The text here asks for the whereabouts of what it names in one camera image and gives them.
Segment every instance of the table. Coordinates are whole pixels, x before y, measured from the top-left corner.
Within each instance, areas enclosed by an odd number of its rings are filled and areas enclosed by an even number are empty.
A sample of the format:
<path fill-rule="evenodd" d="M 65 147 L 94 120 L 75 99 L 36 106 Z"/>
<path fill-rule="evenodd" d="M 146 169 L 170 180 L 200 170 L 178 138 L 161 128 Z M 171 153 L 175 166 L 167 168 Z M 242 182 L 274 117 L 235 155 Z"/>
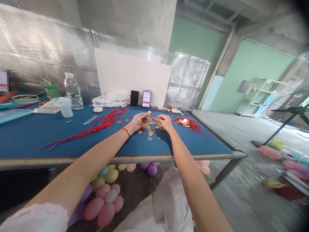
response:
<path fill-rule="evenodd" d="M 63 118 L 61 113 L 30 114 L 0 124 L 0 170 L 51 168 L 70 165 L 97 143 L 129 123 L 129 121 L 125 121 L 125 118 L 140 112 L 150 110 L 152 115 L 158 116 L 163 113 L 168 114 L 172 119 L 174 118 L 170 113 L 164 113 L 152 108 L 128 106 L 126 112 L 122 115 L 123 119 L 119 119 L 123 125 L 117 123 L 116 120 L 111 128 L 105 128 L 84 138 L 60 144 L 50 152 L 48 151 L 49 148 L 40 150 L 41 147 L 50 143 L 89 130 L 94 121 L 87 125 L 83 125 L 84 122 L 95 114 L 103 116 L 114 109 L 105 108 L 101 113 L 94 113 L 92 106 L 85 105 L 84 109 L 73 111 L 74 116 L 71 118 Z M 202 131 L 206 135 L 205 137 L 197 132 L 191 132 L 182 125 L 174 125 L 195 160 L 231 160 L 219 173 L 216 181 L 211 184 L 211 188 L 214 189 L 246 155 L 231 146 L 192 112 L 183 113 L 185 114 L 184 117 L 191 116 L 200 123 Z M 152 140 L 148 140 L 148 137 L 147 131 L 142 136 L 136 133 L 133 134 L 109 164 L 174 161 L 170 137 L 166 131 L 157 129 L 152 136 Z"/>

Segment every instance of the blue tabletop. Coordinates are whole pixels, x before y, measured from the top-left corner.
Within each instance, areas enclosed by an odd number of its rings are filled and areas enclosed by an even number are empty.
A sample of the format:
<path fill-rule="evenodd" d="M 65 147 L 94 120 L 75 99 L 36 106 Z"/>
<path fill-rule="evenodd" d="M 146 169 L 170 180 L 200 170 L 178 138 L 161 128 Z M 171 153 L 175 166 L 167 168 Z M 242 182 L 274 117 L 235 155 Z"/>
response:
<path fill-rule="evenodd" d="M 64 140 L 71 136 L 77 135 L 93 126 L 93 122 L 83 125 L 88 119 L 95 114 L 101 116 L 110 113 L 115 108 L 104 108 L 101 113 L 94 113 L 92 106 L 86 106 L 82 110 L 73 111 L 74 116 L 71 118 L 62 117 L 61 113 L 57 114 L 30 114 L 9 122 L 0 124 L 0 158 L 68 158 L 79 157 L 90 148 L 109 137 L 123 126 L 115 122 L 111 128 L 105 128 L 101 131 L 94 132 L 84 138 L 73 140 L 56 146 L 52 151 L 49 148 L 40 150 L 55 141 Z M 128 118 L 140 112 L 150 110 L 152 115 L 168 114 L 155 109 L 145 109 L 140 106 L 125 107 L 126 113 L 123 118 Z M 183 112 L 184 117 L 189 117 L 188 113 Z M 122 124 L 128 124 L 128 121 L 122 120 Z M 191 132 L 182 125 L 174 125 L 183 142 L 192 154 L 221 154 L 232 153 L 222 142 L 214 137 L 208 130 L 202 127 L 205 136 Z M 117 156 L 145 156 L 145 155 L 170 155 L 173 153 L 171 141 L 166 131 L 156 129 L 152 140 L 148 140 L 148 132 L 144 135 L 133 134 L 130 139 L 123 145 Z"/>

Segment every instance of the concrete ceiling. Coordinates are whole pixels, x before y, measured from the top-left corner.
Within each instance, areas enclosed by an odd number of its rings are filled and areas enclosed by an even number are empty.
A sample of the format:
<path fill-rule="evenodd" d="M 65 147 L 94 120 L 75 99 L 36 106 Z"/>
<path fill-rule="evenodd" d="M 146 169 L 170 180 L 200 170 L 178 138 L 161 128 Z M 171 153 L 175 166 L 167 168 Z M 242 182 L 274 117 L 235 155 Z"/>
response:
<path fill-rule="evenodd" d="M 308 51 L 307 26 L 290 1 L 178 0 L 176 13 L 290 56 Z"/>

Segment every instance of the metal table frame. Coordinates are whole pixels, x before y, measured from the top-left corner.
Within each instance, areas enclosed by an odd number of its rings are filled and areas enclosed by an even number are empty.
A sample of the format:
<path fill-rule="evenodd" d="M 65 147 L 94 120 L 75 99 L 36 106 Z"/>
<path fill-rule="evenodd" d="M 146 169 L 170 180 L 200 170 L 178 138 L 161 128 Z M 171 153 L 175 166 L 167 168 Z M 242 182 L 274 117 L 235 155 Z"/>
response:
<path fill-rule="evenodd" d="M 215 181 L 210 184 L 211 190 L 214 190 L 240 162 L 247 157 L 245 153 L 235 149 L 226 140 L 224 140 L 210 126 L 205 124 L 191 111 L 187 111 L 196 121 L 203 125 L 218 140 L 227 146 L 232 154 L 194 154 L 194 160 L 230 160 L 230 162 L 218 174 Z M 34 159 L 0 159 L 1 170 L 17 170 L 17 169 L 39 169 L 39 168 L 59 168 L 66 167 L 78 158 L 34 158 Z M 148 162 L 174 162 L 173 155 L 154 155 L 154 156 L 122 156 L 114 157 L 109 164 L 128 164 L 128 163 L 148 163 Z"/>

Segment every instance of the perforated metal panel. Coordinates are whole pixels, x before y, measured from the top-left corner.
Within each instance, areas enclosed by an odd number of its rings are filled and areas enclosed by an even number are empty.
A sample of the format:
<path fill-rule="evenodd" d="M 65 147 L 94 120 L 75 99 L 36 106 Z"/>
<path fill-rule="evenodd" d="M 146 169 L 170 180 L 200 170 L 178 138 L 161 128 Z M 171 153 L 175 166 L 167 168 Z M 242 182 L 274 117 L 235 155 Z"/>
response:
<path fill-rule="evenodd" d="M 57 83 L 64 72 L 73 72 L 84 97 L 99 96 L 95 47 L 171 65 L 165 104 L 184 110 L 193 109 L 210 65 L 0 4 L 0 67 L 15 70 L 28 90 L 41 89 L 47 73 Z"/>

